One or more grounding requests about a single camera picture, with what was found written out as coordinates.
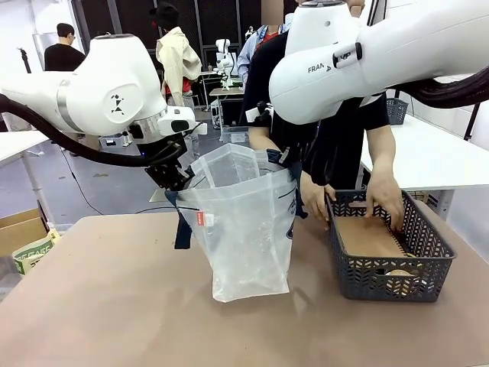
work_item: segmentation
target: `clear plastic bag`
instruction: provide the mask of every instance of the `clear plastic bag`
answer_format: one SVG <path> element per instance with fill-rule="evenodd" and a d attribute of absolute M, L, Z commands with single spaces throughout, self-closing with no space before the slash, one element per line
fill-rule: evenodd
<path fill-rule="evenodd" d="M 227 144 L 192 164 L 176 206 L 213 270 L 213 297 L 229 302 L 289 291 L 296 181 L 265 151 Z"/>

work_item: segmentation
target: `white table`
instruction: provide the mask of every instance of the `white table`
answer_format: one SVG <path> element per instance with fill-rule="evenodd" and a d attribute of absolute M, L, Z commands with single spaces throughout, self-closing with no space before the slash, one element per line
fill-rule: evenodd
<path fill-rule="evenodd" d="M 25 170 L 31 181 L 32 190 L 36 194 L 46 217 L 52 222 L 53 215 L 47 205 L 42 187 L 37 182 L 32 171 L 28 149 L 47 140 L 47 137 L 40 132 L 0 132 L 0 162 L 19 156 L 22 159 Z"/>
<path fill-rule="evenodd" d="M 215 71 L 202 71 L 200 72 L 200 77 L 202 78 L 202 86 L 204 87 L 204 98 L 206 100 L 206 107 L 203 109 L 204 112 L 209 111 L 209 98 L 207 98 L 207 88 L 206 88 L 206 80 L 211 79 L 213 76 L 217 76 L 217 72 Z"/>
<path fill-rule="evenodd" d="M 394 176 L 408 191 L 441 190 L 438 213 L 446 219 L 455 189 L 489 186 L 489 151 L 427 122 L 406 116 L 392 126 L 397 153 Z M 371 172 L 367 136 L 361 164 Z"/>

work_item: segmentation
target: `table surface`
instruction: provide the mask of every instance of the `table surface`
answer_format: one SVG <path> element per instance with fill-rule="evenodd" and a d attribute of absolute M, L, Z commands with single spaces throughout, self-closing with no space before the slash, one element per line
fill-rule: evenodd
<path fill-rule="evenodd" d="M 406 190 L 451 190 L 489 185 L 489 151 L 410 115 L 393 126 L 394 176 Z M 372 170 L 367 137 L 361 163 Z"/>
<path fill-rule="evenodd" d="M 488 363 L 489 265 L 422 209 L 458 253 L 436 304 L 343 298 L 314 219 L 296 221 L 291 292 L 230 304 L 197 244 L 173 250 L 176 213 L 82 219 L 0 304 L 0 365 Z"/>
<path fill-rule="evenodd" d="M 0 162 L 46 141 L 40 132 L 0 132 Z"/>
<path fill-rule="evenodd" d="M 229 90 L 227 89 L 222 90 L 222 87 L 215 88 L 211 91 L 209 95 L 216 97 L 216 96 L 241 96 L 243 94 L 245 94 L 243 89 L 240 89 L 237 86 L 232 86 L 229 88 Z"/>
<path fill-rule="evenodd" d="M 200 76 L 217 75 L 215 71 L 201 71 Z"/>

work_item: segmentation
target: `franka robot arm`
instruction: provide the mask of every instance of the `franka robot arm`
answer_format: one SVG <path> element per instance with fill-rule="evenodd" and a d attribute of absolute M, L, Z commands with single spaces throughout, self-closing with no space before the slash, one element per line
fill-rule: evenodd
<path fill-rule="evenodd" d="M 217 40 L 215 45 L 218 48 L 218 52 L 224 54 L 221 60 L 217 61 L 217 69 L 220 74 L 222 74 L 222 89 L 232 86 L 231 72 L 235 67 L 235 61 L 232 55 L 229 53 L 229 46 L 231 45 L 230 40 Z"/>
<path fill-rule="evenodd" d="M 408 12 L 367 27 L 344 2 L 303 3 L 270 78 L 275 112 L 297 125 L 317 122 L 345 100 L 390 87 L 436 108 L 488 100 L 489 2 L 432 0 Z M 450 84 L 432 80 L 468 73 L 478 74 Z"/>
<path fill-rule="evenodd" d="M 2 78 L 0 92 L 4 95 L 0 112 L 23 115 L 49 138 L 75 148 L 87 159 L 150 166 L 146 171 L 157 184 L 173 190 L 192 175 L 177 160 L 186 151 L 183 135 L 194 129 L 206 133 L 206 126 L 197 126 L 192 109 L 166 104 L 146 48 L 130 34 L 92 40 L 86 60 L 73 73 Z M 92 151 L 56 131 L 104 136 L 125 129 L 133 135 L 141 157 Z"/>

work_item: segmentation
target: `black basket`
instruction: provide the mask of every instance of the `black basket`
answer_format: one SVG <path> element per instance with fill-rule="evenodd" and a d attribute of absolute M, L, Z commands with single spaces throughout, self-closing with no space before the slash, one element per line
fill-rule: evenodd
<path fill-rule="evenodd" d="M 389 115 L 389 123 L 391 125 L 402 125 L 404 123 L 408 105 L 402 99 L 387 99 L 387 114 Z"/>
<path fill-rule="evenodd" d="M 403 230 L 394 236 L 405 258 L 368 258 L 345 251 L 335 217 L 365 216 L 366 207 L 361 205 L 365 198 L 365 191 L 341 190 L 336 191 L 335 202 L 327 198 L 332 218 L 329 243 L 343 296 L 352 300 L 436 302 L 456 254 L 408 193 L 403 191 Z M 374 215 L 390 227 L 390 215 L 385 209 L 376 206 Z M 396 270 L 411 275 L 389 275 Z"/>

